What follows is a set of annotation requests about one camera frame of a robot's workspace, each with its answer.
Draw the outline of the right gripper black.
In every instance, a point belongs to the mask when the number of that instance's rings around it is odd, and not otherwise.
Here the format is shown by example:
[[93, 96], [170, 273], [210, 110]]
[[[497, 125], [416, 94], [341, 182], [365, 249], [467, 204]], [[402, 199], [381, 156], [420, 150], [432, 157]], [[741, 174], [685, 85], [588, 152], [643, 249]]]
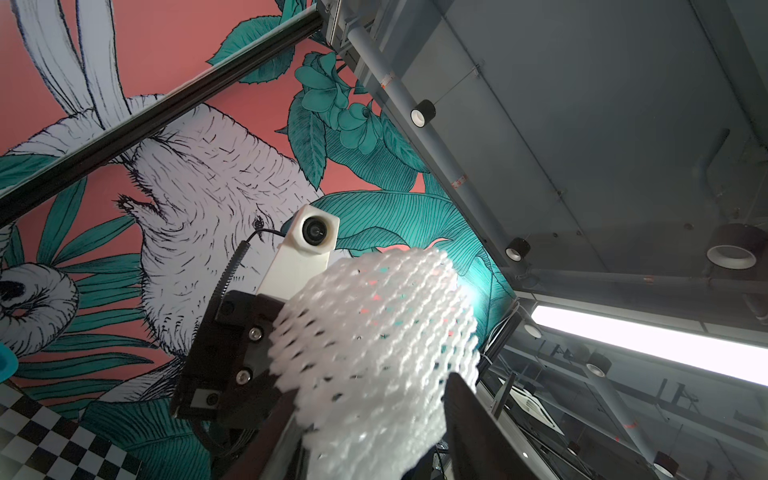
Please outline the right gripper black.
[[285, 302], [229, 291], [200, 324], [170, 402], [171, 416], [231, 429], [288, 425], [292, 410], [270, 372], [270, 336]]

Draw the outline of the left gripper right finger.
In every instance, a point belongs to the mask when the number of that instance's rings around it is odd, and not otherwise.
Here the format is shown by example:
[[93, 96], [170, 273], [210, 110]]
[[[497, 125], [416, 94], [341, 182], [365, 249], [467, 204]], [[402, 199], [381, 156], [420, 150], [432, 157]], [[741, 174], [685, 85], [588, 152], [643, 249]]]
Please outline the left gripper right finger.
[[443, 401], [455, 479], [525, 478], [525, 462], [456, 372], [447, 377]]

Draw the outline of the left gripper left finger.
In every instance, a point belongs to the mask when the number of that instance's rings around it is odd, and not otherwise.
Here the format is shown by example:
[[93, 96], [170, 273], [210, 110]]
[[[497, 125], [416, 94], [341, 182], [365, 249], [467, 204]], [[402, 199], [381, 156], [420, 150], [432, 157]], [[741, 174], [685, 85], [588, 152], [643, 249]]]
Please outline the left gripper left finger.
[[297, 390], [282, 395], [256, 438], [223, 476], [224, 480], [283, 479], [300, 440], [295, 426]]

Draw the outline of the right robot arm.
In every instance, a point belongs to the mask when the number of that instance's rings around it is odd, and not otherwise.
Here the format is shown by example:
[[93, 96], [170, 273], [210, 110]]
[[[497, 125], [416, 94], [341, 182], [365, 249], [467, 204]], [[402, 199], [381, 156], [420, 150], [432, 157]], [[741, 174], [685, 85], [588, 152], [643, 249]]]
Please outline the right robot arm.
[[216, 283], [170, 402], [171, 416], [187, 421], [214, 457], [242, 449], [281, 397], [267, 351], [284, 302], [230, 288], [251, 241], [265, 233], [285, 235], [258, 228], [240, 242]]

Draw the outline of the teal plastic basket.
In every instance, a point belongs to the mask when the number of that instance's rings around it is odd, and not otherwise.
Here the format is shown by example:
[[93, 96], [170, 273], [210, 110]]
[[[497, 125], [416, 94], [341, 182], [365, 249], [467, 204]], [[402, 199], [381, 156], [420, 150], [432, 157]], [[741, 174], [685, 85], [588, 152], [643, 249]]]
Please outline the teal plastic basket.
[[10, 379], [17, 371], [19, 361], [15, 353], [3, 343], [0, 343], [0, 382]]

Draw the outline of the ceiling tube light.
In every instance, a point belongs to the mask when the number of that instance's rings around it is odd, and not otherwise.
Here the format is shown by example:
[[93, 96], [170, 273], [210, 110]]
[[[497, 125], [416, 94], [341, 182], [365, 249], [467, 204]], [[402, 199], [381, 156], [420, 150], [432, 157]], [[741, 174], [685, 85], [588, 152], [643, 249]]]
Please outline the ceiling tube light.
[[767, 349], [611, 317], [540, 305], [538, 325], [666, 361], [767, 384]]

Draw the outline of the black frame post right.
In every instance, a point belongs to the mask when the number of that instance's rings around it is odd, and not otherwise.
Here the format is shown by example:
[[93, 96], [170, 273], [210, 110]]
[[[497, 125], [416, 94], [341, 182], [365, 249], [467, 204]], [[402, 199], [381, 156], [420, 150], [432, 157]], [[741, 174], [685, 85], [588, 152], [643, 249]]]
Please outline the black frame post right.
[[319, 31], [322, 25], [323, 16], [313, 4], [153, 105], [77, 150], [55, 159], [1, 196], [1, 224], [18, 220], [284, 50]]

